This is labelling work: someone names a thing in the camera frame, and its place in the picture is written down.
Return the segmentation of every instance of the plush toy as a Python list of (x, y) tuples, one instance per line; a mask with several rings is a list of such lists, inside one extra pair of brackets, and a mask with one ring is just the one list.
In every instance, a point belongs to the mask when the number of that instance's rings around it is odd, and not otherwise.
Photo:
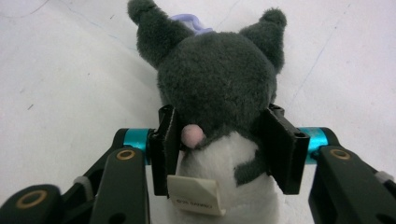
[(141, 57), (158, 70), (163, 103), (173, 105), (185, 125), (181, 138), (188, 149), (178, 174), (218, 181), (227, 210), (223, 217), (176, 210), (174, 223), (277, 223), (268, 148), (254, 133), (276, 97), (284, 14), (269, 9), (239, 34), (194, 32), (152, 0), (130, 1), (128, 14), (138, 25)]

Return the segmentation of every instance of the white surface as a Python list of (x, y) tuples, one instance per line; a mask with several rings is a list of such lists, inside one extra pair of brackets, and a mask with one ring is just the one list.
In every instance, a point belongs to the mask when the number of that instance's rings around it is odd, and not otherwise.
[[(276, 103), (295, 126), (327, 126), (346, 148), (396, 175), (396, 2), (157, 0), (238, 31), (269, 7), (288, 18)], [(0, 203), (25, 187), (65, 192), (117, 129), (157, 127), (156, 72), (135, 49), (126, 0), (0, 0)], [(312, 223), (307, 195), (288, 196), (285, 223)], [(167, 223), (162, 200), (153, 221)]]

